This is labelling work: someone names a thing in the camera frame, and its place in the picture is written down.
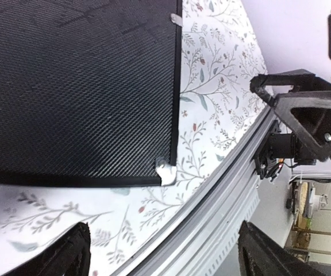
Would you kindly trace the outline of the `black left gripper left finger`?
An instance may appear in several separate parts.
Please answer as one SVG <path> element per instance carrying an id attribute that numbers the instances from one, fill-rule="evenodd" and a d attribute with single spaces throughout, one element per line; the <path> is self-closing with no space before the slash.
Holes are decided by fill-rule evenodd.
<path id="1" fill-rule="evenodd" d="M 8 276 L 88 276 L 91 261 L 90 229 L 77 223 L 40 254 L 9 271 Z"/>

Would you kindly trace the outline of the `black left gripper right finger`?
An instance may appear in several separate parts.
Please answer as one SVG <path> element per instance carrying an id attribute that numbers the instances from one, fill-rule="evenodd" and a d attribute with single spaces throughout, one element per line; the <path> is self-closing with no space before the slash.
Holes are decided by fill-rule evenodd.
<path id="1" fill-rule="evenodd" d="M 238 238 L 238 261 L 243 276 L 320 276 L 251 222 L 243 221 Z"/>

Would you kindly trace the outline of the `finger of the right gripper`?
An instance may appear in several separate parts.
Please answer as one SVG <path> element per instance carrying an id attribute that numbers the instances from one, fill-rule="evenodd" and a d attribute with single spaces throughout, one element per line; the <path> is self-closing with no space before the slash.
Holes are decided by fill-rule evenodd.
<path id="1" fill-rule="evenodd" d="M 281 72 L 278 74 L 258 74 L 250 81 L 250 91 L 257 94 L 266 86 L 304 86 L 312 83 L 315 74 L 304 69 Z"/>
<path id="2" fill-rule="evenodd" d="M 263 87 L 254 93 L 320 161 L 331 158 L 331 91 L 301 91 L 271 96 Z"/>

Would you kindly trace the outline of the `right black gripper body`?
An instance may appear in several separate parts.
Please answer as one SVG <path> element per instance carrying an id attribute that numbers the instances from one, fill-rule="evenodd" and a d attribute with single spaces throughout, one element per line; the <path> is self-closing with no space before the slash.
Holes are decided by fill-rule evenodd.
<path id="1" fill-rule="evenodd" d="M 315 75 L 290 76 L 290 93 L 299 98 L 331 98 L 331 83 Z"/>

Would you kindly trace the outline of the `black poker case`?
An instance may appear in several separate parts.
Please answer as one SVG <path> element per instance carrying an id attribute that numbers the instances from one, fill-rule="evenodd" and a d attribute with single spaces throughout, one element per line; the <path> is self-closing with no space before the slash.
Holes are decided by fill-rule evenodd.
<path id="1" fill-rule="evenodd" d="M 181 1 L 0 1 L 0 184 L 176 182 Z"/>

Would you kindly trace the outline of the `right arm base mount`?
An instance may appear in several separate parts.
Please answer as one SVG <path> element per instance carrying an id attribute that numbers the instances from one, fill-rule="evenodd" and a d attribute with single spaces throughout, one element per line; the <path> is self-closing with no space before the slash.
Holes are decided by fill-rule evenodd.
<path id="1" fill-rule="evenodd" d="M 290 169 L 301 165 L 313 166 L 317 160 L 293 133 L 282 133 L 279 120 L 273 120 L 253 159 L 260 179 L 270 181 L 278 176 L 287 159 L 293 161 L 293 164 L 288 166 Z"/>

